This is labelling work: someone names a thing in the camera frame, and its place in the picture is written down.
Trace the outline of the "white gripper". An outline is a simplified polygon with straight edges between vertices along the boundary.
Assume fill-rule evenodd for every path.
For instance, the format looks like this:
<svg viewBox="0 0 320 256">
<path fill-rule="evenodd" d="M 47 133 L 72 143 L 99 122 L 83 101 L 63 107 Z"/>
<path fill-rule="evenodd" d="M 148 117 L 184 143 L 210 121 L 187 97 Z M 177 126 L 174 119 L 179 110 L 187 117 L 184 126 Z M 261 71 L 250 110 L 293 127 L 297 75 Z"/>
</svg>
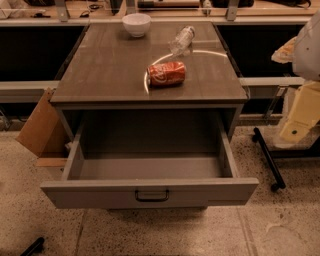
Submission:
<svg viewBox="0 0 320 256">
<path fill-rule="evenodd" d="M 320 11 L 278 50 L 271 60 L 293 61 L 293 72 L 306 80 L 320 80 Z M 279 133 L 288 143 L 298 143 L 320 121 L 320 82 L 306 82 L 295 91 L 293 104 Z"/>
</svg>

